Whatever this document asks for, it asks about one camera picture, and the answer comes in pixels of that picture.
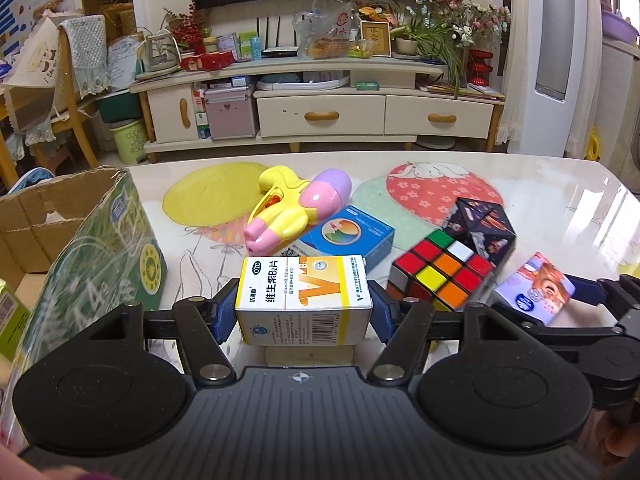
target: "blue shoe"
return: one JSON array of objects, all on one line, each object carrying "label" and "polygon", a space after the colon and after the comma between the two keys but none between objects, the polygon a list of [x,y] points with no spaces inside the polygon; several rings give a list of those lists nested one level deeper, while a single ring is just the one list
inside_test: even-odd
[{"label": "blue shoe", "polygon": [[9,190],[9,193],[15,193],[21,189],[35,186],[37,183],[42,182],[43,180],[50,180],[54,176],[55,175],[47,168],[33,168],[20,177],[20,180],[18,180],[18,182],[16,182]]}]

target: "metal screw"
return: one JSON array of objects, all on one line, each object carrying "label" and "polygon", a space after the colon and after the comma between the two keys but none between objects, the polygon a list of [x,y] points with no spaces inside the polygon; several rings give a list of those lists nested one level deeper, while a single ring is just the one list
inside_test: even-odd
[{"label": "metal screw", "polygon": [[210,364],[200,369],[200,375],[209,381],[221,381],[231,375],[231,370],[225,365]]},{"label": "metal screw", "polygon": [[383,381],[395,381],[404,376],[404,370],[397,365],[378,365],[374,368],[373,373]]}]

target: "purple tissue pack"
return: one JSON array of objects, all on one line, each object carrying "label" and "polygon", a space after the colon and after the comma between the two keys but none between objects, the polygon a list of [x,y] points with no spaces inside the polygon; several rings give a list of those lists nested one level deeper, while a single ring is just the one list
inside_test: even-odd
[{"label": "purple tissue pack", "polygon": [[498,301],[547,325],[575,292],[575,285],[542,254],[529,261],[494,290]]}]

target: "rubik's cube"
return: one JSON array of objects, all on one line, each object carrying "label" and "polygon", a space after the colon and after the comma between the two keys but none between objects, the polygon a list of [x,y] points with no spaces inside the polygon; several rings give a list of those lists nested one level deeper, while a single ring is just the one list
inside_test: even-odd
[{"label": "rubik's cube", "polygon": [[493,202],[457,199],[442,223],[442,230],[496,267],[511,255],[516,245],[516,234],[504,209]]},{"label": "rubik's cube", "polygon": [[440,229],[393,262],[386,286],[396,300],[419,298],[457,310],[482,290],[495,267]]}]

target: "floral pattern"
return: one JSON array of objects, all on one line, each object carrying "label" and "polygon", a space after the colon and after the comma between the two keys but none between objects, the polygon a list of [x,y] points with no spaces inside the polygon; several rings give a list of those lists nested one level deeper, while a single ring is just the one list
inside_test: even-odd
[{"label": "floral pattern", "polygon": [[497,189],[473,173],[464,178],[400,177],[409,163],[398,166],[386,178],[386,190],[407,211],[435,225],[441,225],[457,198],[471,198],[503,204]]}]

